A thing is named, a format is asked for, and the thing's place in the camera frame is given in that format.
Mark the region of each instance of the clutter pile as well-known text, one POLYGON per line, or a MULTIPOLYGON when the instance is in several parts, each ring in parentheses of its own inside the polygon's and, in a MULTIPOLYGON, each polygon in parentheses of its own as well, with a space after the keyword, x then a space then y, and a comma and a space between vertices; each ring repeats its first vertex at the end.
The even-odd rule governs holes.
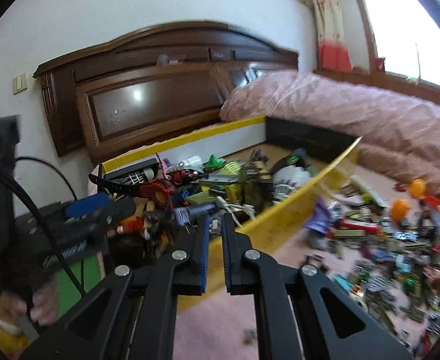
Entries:
POLYGON ((210 218, 211 238, 218 237, 225 212, 237 226, 277 204, 317 173, 304 149, 297 149, 267 168, 264 150, 256 147, 245 161, 211 155, 170 163, 151 158, 90 180, 116 199, 134 196, 137 210, 108 230, 113 266, 137 268, 162 256, 177 237, 191 236, 202 214, 210 218))
POLYGON ((423 323, 420 339, 410 348, 414 358, 421 358, 440 335, 440 198, 426 195, 421 179, 397 184, 395 190, 409 191, 418 201, 413 223, 407 219, 408 200, 397 199, 389 209, 354 176, 328 206, 319 198, 303 227, 313 249, 338 259, 344 258, 344 248, 360 252, 363 259, 355 261, 354 271, 332 280, 406 347, 409 333, 397 331, 391 315, 423 323), (403 291, 408 304, 399 304, 389 291, 394 288, 403 291))

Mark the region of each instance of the orange ball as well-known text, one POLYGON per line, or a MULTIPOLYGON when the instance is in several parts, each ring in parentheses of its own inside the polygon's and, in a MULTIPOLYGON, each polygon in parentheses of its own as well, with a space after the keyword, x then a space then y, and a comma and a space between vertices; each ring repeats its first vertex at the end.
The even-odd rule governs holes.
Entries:
POLYGON ((390 208, 390 217, 395 222, 404 219, 410 210, 410 205, 407 199, 397 199, 392 203, 390 208))
POLYGON ((410 183, 410 193, 414 199, 418 199, 424 196, 425 190, 425 181, 423 181, 421 178, 416 178, 410 183))

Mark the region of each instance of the curtain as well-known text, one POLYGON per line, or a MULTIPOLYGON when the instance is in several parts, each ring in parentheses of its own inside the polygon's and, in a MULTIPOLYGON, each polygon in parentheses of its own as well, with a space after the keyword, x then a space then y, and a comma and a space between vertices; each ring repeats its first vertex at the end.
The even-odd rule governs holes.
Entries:
POLYGON ((312 0, 317 21, 320 68, 351 71, 344 43, 343 19, 338 0, 312 0))

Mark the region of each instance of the wooden headboard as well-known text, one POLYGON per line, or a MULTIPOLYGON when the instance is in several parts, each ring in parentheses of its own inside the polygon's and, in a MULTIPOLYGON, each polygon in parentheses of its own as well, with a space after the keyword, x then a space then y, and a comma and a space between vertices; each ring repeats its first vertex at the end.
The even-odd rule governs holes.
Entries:
POLYGON ((298 68, 294 51, 228 24, 183 21, 60 56, 33 77, 58 156, 86 144, 96 163, 215 123, 235 87, 288 68, 298 68))

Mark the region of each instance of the light switch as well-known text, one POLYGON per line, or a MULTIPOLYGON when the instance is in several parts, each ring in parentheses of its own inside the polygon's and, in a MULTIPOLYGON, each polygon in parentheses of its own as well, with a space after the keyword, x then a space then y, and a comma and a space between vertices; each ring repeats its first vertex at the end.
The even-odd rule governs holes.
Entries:
POLYGON ((22 73, 13 79, 13 94, 16 95, 27 88, 26 73, 22 73))

